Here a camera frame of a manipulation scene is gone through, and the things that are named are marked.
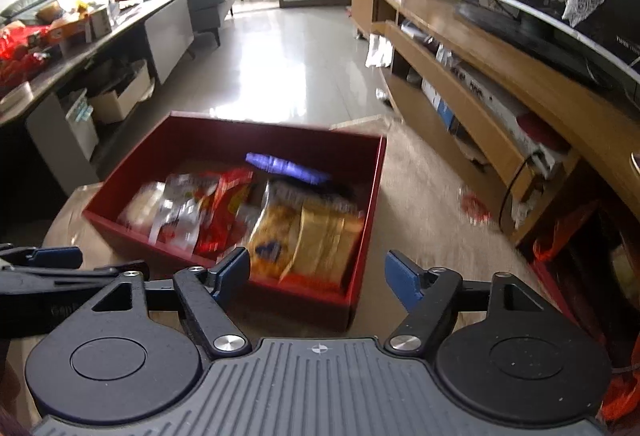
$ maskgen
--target wooden tabletop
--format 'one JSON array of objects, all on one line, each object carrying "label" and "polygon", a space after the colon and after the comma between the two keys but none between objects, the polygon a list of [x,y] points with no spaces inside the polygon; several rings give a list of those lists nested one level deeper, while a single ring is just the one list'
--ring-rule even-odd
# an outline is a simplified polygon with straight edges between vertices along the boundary
[{"label": "wooden tabletop", "polygon": [[120,34],[124,33],[138,22],[148,18],[164,6],[167,6],[172,1],[174,0],[149,0],[135,6],[126,13],[122,13],[120,15],[119,18],[124,20],[120,24],[117,24],[111,33],[105,35],[103,38],[99,38],[91,44],[84,44],[74,48],[72,50],[71,57],[63,58],[62,60],[47,67],[47,69],[31,80],[31,96],[24,98],[6,112],[0,113],[0,127],[27,114],[27,112],[37,104],[37,102],[49,94],[49,91],[52,90],[56,84],[63,80],[68,74],[81,68],[89,61],[89,59],[91,59],[92,56],[94,56],[94,54],[104,49]]},{"label": "wooden tabletop", "polygon": [[594,92],[456,14],[454,0],[385,0],[560,133],[640,220],[640,123]]}]

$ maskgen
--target open red storage box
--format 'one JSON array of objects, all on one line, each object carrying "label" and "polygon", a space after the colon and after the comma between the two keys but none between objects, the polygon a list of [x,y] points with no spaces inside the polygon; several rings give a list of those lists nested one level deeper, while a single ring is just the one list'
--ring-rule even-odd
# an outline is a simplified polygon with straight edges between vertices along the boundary
[{"label": "open red storage box", "polygon": [[213,119],[200,114],[171,113],[118,165],[89,202],[84,216],[121,256],[145,259],[152,275],[167,277],[213,261],[158,243],[119,225],[119,213],[149,181],[164,181],[185,164],[244,165],[247,152],[283,158],[332,175],[356,190],[366,213],[364,231],[354,250],[351,278],[340,291],[322,291],[252,276],[243,298],[260,307],[275,307],[288,316],[344,329],[357,305],[376,208],[386,138],[309,127]]}]

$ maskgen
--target tiled floor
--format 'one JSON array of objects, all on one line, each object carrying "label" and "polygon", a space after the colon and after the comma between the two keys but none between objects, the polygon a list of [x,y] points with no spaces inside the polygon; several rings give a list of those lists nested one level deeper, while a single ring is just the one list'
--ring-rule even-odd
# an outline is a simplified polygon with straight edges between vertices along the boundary
[{"label": "tiled floor", "polygon": [[220,38],[217,48],[213,35],[195,37],[196,58],[185,55],[118,130],[102,177],[173,110],[311,125],[389,112],[375,96],[380,76],[364,66],[367,43],[354,38],[344,8],[240,12]]}]

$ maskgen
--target red snack package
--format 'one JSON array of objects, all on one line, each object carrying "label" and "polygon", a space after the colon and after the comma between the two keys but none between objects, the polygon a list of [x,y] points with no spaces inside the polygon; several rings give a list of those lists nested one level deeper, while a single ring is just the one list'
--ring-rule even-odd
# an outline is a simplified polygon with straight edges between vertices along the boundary
[{"label": "red snack package", "polygon": [[209,209],[209,221],[200,228],[195,253],[215,259],[217,252],[227,248],[229,232],[236,220],[238,208],[249,195],[254,172],[246,168],[233,169],[220,176],[220,183]]}]

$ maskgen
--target red object on table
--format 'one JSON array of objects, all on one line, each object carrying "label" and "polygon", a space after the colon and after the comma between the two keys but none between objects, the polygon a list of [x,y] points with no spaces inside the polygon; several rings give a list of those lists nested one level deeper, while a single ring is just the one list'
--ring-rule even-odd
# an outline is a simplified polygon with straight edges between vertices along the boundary
[{"label": "red object on table", "polygon": [[189,266],[210,267],[214,261],[164,244],[150,245],[144,235],[116,222],[143,183],[164,181],[185,162],[243,166],[247,152],[269,153],[331,174],[335,181],[356,189],[358,206],[366,213],[345,286],[311,289],[286,279],[252,276],[241,295],[260,308],[274,307],[288,317],[346,329],[360,297],[385,148],[385,137],[172,112],[111,173],[84,216],[117,253],[145,259],[154,276],[165,277]]}]

